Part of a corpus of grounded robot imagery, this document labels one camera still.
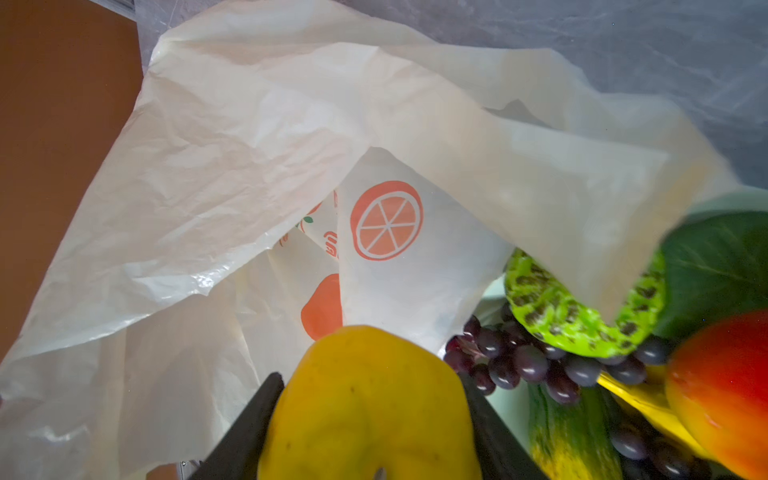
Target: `purple grape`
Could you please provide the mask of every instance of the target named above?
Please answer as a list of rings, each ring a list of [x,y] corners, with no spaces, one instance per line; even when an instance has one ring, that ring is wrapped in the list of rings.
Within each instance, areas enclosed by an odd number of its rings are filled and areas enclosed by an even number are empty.
[[[650,460],[656,470],[671,480],[688,479],[694,463],[694,457],[689,452],[664,439],[654,443]]]
[[[573,405],[581,399],[581,387],[565,375],[558,363],[547,373],[547,393],[560,405]]]
[[[565,350],[559,349],[549,343],[544,343],[539,339],[534,339],[533,344],[536,345],[536,348],[540,349],[541,353],[544,353],[544,356],[550,360],[559,360],[568,354]]]
[[[518,322],[518,320],[515,318],[514,313],[512,313],[512,308],[509,306],[509,303],[505,303],[504,305],[502,305],[502,321],[515,322],[515,323]]]
[[[479,363],[472,367],[472,371],[469,373],[469,375],[472,377],[473,380],[475,380],[475,385],[478,387],[478,390],[482,392],[483,395],[488,396],[493,393],[494,390],[496,390],[496,384],[493,383],[493,380],[491,379],[491,375],[488,372],[488,366],[484,363]]]
[[[603,366],[597,360],[578,355],[565,357],[563,367],[568,378],[580,386],[597,385],[603,371]]]
[[[632,425],[622,424],[611,431],[611,443],[617,452],[632,460],[648,457],[642,434]]]
[[[662,338],[651,335],[632,352],[634,358],[646,365],[663,365],[670,354],[669,343]]]
[[[656,480],[661,474],[649,462],[639,462],[626,457],[621,458],[621,470],[624,480]]]
[[[497,386],[512,390],[520,383],[520,374],[515,370],[515,362],[509,355],[498,356],[488,362],[491,379]]]
[[[639,385],[647,377],[645,365],[633,356],[627,357],[618,365],[608,366],[607,370],[612,377],[625,385]]]
[[[608,357],[606,359],[598,359],[598,362],[602,363],[603,365],[618,365],[619,363],[622,363],[626,359],[627,359],[626,355],[616,355],[616,356]]]
[[[481,328],[480,333],[475,337],[475,344],[480,353],[489,359],[500,356],[505,351],[505,338],[501,332],[487,328]]]
[[[512,354],[515,370],[520,378],[530,383],[539,383],[547,376],[549,362],[544,353],[533,345],[523,345]]]
[[[469,320],[467,320],[467,323],[464,324],[464,334],[469,337],[471,341],[477,340],[478,334],[480,333],[481,329],[480,320],[478,320],[478,317],[472,315],[469,317]]]
[[[446,352],[453,352],[454,350],[461,350],[462,344],[458,340],[458,335],[454,335],[451,337],[451,339],[445,344],[445,351]]]
[[[710,478],[712,478],[710,463],[701,458],[694,458],[690,469],[690,480],[710,480]]]
[[[445,356],[442,357],[442,359],[445,361],[445,363],[448,363],[448,365],[456,373],[469,372],[469,370],[471,370],[475,364],[475,361],[472,360],[472,357],[462,352],[461,350],[452,350],[447,352]]]
[[[518,322],[507,322],[503,331],[506,333],[507,346],[516,349],[519,346],[528,345],[533,341],[533,336]]]

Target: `green spotted fruit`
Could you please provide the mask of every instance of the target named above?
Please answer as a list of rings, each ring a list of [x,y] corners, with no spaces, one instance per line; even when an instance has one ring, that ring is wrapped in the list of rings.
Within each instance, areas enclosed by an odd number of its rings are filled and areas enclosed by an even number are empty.
[[[509,261],[505,288],[515,318],[539,340],[581,356],[627,355],[650,335],[664,308],[664,257],[661,251],[654,254],[614,326],[519,248]]]

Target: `crumpled plastic bag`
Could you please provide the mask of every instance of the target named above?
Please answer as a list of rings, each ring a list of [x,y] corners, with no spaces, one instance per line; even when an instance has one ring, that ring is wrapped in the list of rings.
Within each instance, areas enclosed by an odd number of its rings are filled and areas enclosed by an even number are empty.
[[[204,458],[314,328],[437,353],[514,246],[611,318],[689,206],[738,187],[673,104],[599,94],[553,51],[438,45],[330,0],[225,2],[161,38],[0,366],[0,466],[140,478]],[[336,229],[308,233],[323,202]],[[343,319],[303,315],[329,278]]]

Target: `brown floor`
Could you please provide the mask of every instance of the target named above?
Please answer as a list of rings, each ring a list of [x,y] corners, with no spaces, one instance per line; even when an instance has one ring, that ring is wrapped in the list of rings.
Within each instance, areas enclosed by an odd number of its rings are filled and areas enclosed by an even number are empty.
[[[133,109],[136,24],[88,0],[1,0],[0,65],[2,359]],[[148,478],[176,478],[175,467]]]

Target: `gray countertop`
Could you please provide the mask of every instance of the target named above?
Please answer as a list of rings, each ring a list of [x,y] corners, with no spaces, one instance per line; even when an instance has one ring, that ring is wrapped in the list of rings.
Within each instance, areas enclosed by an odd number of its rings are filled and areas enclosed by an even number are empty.
[[[218,0],[135,0],[146,66]],[[742,180],[768,187],[767,0],[344,0],[442,43],[559,51],[599,91],[679,104]]]

